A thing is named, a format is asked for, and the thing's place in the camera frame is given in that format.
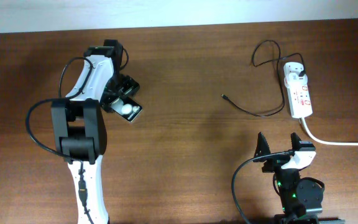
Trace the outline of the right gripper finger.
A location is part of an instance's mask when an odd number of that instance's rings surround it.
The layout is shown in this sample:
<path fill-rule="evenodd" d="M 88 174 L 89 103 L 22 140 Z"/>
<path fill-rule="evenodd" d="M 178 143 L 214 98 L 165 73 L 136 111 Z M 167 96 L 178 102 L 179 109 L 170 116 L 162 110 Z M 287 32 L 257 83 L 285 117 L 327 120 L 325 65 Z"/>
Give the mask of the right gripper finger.
<path fill-rule="evenodd" d="M 302 148 L 300 137 L 297 135 L 297 133 L 291 133 L 290 137 L 292 151 L 299 151 Z"/>
<path fill-rule="evenodd" d="M 267 140 L 262 132 L 258 133 L 255 156 L 266 156 L 271 154 Z"/>

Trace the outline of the black smartphone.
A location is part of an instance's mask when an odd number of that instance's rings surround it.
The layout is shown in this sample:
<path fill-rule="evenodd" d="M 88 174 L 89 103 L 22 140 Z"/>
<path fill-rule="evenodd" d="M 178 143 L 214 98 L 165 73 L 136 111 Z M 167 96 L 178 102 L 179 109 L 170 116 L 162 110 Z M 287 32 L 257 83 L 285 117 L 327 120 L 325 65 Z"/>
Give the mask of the black smartphone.
<path fill-rule="evenodd" d="M 132 123 L 142 112 L 143 107 L 132 98 L 118 98 L 111 103 L 111 109 L 129 123 Z"/>

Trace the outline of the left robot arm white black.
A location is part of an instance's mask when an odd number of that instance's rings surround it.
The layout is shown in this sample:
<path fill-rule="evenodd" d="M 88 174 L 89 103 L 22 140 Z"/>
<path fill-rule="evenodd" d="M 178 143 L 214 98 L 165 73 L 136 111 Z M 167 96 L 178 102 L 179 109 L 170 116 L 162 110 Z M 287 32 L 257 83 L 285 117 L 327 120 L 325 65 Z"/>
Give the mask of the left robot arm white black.
<path fill-rule="evenodd" d="M 101 166 L 108 136 L 102 112 L 133 122 L 142 106 L 133 100 L 140 88 L 122 74 L 128 53 L 114 39 L 89 47 L 72 90 L 51 104 L 56 150 L 63 154 L 73 177 L 78 223 L 109 223 L 104 204 Z"/>

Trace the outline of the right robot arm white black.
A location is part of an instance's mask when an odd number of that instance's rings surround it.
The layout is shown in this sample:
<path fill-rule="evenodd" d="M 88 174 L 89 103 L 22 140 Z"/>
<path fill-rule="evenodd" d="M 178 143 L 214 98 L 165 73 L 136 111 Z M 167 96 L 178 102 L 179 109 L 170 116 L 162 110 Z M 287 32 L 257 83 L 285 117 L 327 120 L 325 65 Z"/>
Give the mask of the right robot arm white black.
<path fill-rule="evenodd" d="M 340 218 L 320 218 L 323 212 L 324 182 L 302 177 L 300 171 L 309 167 L 316 156 L 310 141 L 303 141 L 291 133 L 291 149 L 272 153 L 263 133 L 257 137 L 254 161 L 261 162 L 263 173 L 273 174 L 273 187 L 280 197 L 282 214 L 275 215 L 275 223 L 345 223 Z"/>

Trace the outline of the white USB charger adapter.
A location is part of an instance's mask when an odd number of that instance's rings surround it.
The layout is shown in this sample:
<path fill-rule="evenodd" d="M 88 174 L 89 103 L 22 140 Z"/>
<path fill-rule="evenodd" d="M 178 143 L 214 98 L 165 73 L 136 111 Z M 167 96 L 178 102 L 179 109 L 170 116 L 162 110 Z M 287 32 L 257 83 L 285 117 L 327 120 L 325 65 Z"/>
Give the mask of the white USB charger adapter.
<path fill-rule="evenodd" d="M 308 77 L 303 64 L 287 62 L 284 67 L 284 84 L 287 88 L 307 85 Z"/>

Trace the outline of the white power strip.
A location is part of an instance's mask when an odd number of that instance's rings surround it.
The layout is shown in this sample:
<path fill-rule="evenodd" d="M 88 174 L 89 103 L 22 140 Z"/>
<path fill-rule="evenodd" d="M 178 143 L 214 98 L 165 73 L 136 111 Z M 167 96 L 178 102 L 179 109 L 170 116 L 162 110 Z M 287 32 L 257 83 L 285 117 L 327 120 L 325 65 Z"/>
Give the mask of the white power strip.
<path fill-rule="evenodd" d="M 292 118 L 300 119 L 312 115 L 308 84 L 287 88 L 287 93 Z"/>

